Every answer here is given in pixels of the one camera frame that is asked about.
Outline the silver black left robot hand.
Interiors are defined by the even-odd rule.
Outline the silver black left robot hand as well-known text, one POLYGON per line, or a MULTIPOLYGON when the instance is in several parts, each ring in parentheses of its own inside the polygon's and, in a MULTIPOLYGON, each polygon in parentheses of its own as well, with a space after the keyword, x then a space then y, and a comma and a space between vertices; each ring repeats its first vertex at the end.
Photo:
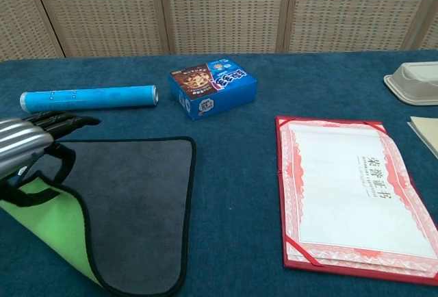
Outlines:
POLYGON ((28 118, 1 119, 1 179, 11 177, 44 155, 57 155, 58 140, 85 126, 100 124, 98 118, 48 111, 28 118))

